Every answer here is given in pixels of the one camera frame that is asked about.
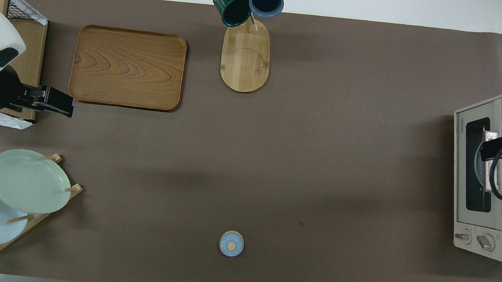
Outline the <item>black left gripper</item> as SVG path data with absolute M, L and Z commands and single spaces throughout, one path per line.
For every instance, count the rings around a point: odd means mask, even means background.
M 18 97 L 24 94 L 24 86 L 15 69 L 7 65 L 0 72 L 0 110 L 14 102 L 19 108 L 50 111 L 65 117 L 72 117 L 74 111 L 73 98 L 51 86 L 25 85 L 29 97 Z

